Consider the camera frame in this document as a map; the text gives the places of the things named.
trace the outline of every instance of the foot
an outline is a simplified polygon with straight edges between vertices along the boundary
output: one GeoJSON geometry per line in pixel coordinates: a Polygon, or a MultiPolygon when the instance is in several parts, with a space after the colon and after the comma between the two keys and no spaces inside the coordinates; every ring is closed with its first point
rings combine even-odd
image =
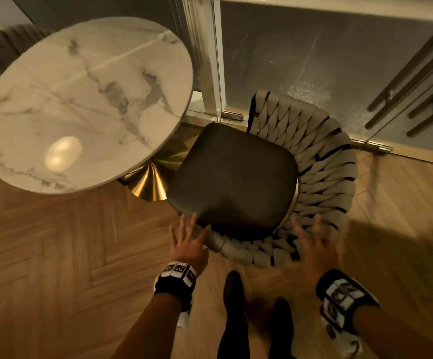
{"type": "Polygon", "coordinates": [[[245,314],[245,290],[240,274],[231,271],[226,276],[225,289],[223,291],[223,303],[228,317],[245,314]]]}
{"type": "Polygon", "coordinates": [[[278,352],[277,355],[270,355],[270,357],[290,358],[291,342],[294,336],[293,318],[291,316],[290,304],[283,297],[276,299],[273,310],[270,313],[270,334],[272,336],[270,354],[278,352]]]}

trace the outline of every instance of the wristband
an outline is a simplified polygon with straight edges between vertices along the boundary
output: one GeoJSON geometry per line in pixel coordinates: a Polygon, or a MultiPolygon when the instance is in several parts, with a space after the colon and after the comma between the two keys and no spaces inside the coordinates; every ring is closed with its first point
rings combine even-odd
{"type": "Polygon", "coordinates": [[[181,312],[191,306],[191,294],[195,289],[196,271],[188,263],[170,262],[158,277],[154,295],[169,293],[181,301],[181,312]]]}
{"type": "Polygon", "coordinates": [[[316,285],[316,295],[323,302],[320,314],[338,331],[357,335],[353,315],[363,305],[379,307],[377,299],[356,280],[337,269],[326,272],[316,285]]]}

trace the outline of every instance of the table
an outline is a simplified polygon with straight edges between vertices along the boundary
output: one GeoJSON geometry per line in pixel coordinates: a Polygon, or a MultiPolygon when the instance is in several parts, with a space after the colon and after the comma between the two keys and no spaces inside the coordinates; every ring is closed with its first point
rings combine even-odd
{"type": "Polygon", "coordinates": [[[181,40],[136,17],[58,31],[0,77],[0,178],[59,194],[147,161],[180,124],[193,68],[181,40]]]}

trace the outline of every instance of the leg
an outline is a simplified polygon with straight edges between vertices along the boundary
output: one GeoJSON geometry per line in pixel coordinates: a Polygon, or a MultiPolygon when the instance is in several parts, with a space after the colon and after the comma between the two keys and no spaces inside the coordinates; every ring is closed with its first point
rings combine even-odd
{"type": "Polygon", "coordinates": [[[272,344],[268,359],[296,359],[291,355],[291,342],[294,336],[291,308],[284,298],[279,297],[270,314],[270,334],[272,344]]]}
{"type": "Polygon", "coordinates": [[[228,319],[217,359],[249,359],[248,321],[244,310],[245,291],[237,271],[231,271],[226,277],[223,302],[228,319]]]}

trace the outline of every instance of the brass conical base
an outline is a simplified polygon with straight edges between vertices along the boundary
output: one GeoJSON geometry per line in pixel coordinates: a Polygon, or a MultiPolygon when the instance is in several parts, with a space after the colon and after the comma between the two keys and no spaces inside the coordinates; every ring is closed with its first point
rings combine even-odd
{"type": "Polygon", "coordinates": [[[166,200],[168,184],[187,154],[188,148],[182,142],[170,139],[150,160],[122,180],[140,199],[166,200]]]}

